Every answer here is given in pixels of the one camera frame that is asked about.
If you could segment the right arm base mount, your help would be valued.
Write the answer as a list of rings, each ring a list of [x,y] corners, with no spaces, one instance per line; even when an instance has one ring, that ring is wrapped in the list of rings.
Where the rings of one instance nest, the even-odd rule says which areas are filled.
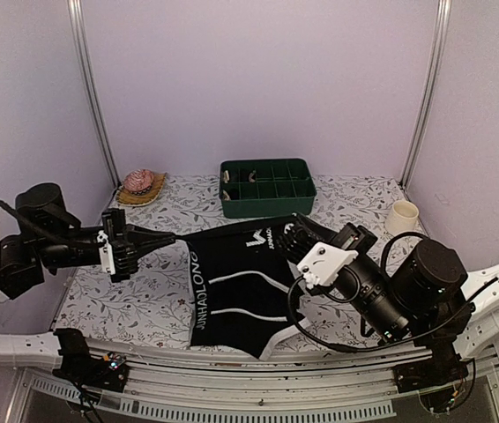
[[[399,393],[423,390],[461,381],[469,375],[467,364],[457,354],[449,358],[432,356],[425,360],[397,365],[392,369]]]

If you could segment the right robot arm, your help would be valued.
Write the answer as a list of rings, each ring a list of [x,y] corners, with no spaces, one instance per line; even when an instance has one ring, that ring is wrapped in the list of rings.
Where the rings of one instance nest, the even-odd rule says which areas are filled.
[[[469,294],[462,287],[470,279],[458,254],[442,243],[417,234],[419,242],[393,273],[386,270],[393,241],[381,259],[368,255],[376,236],[364,226],[346,224],[337,233],[297,215],[275,245],[299,271],[312,295],[330,296],[337,290],[340,303],[349,303],[380,336],[374,351],[412,343],[432,350],[423,376],[441,384],[454,374],[461,355],[453,343],[477,311],[474,300],[499,282],[499,273],[474,283]]]

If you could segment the green divided storage box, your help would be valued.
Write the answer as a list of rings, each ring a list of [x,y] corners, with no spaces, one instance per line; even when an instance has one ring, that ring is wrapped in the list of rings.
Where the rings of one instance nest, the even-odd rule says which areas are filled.
[[[256,169],[257,182],[240,181],[242,168]],[[220,164],[219,198],[228,219],[309,215],[317,190],[306,160],[300,158],[227,160]]]

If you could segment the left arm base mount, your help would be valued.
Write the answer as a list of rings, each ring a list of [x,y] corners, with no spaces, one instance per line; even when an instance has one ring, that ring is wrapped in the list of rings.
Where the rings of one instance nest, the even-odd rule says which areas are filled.
[[[92,356],[64,356],[62,365],[52,375],[78,387],[94,387],[123,393],[130,368],[127,358],[116,352],[108,352],[101,358]]]

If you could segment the black white-banded underwear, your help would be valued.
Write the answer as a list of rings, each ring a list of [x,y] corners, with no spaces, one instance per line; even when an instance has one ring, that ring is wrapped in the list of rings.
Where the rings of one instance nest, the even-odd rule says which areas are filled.
[[[294,216],[258,219],[188,234],[194,311],[190,344],[225,346],[267,360],[275,346],[307,328],[291,314],[287,296],[302,296],[279,239]]]

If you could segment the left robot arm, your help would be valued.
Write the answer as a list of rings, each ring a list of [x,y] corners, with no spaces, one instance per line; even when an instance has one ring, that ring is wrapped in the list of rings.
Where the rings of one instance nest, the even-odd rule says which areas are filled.
[[[60,269],[98,265],[111,282],[128,280],[143,256],[177,239],[128,223],[117,208],[103,212],[100,226],[83,226],[67,211],[60,186],[40,183],[17,195],[13,206],[0,200],[0,304]],[[91,382],[121,365],[114,356],[94,358],[79,330],[0,335],[0,366],[45,368],[68,380]]]

